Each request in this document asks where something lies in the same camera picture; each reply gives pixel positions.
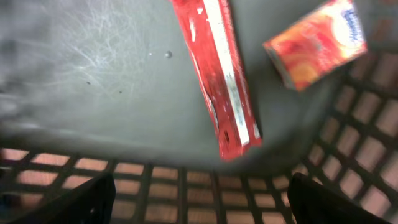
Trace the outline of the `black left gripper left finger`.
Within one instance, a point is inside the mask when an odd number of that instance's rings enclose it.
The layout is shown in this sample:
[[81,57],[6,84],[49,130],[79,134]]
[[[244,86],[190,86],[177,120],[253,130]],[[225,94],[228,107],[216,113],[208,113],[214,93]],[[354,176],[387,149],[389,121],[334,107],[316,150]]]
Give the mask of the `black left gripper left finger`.
[[116,197],[114,177],[101,174],[10,224],[109,224]]

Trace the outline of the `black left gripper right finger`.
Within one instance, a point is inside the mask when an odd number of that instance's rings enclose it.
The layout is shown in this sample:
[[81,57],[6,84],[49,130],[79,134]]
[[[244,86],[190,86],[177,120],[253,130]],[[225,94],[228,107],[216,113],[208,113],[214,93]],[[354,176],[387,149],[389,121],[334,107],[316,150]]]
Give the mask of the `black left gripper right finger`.
[[299,224],[389,224],[301,173],[292,176],[287,196]]

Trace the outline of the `red snack bar wrapper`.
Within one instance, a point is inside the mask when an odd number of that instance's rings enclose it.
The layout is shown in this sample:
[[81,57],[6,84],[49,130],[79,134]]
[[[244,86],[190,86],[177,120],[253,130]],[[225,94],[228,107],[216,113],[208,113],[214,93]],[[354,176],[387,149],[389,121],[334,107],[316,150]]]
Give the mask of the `red snack bar wrapper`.
[[215,127],[220,157],[231,160],[262,138],[236,43],[227,0],[172,0]]

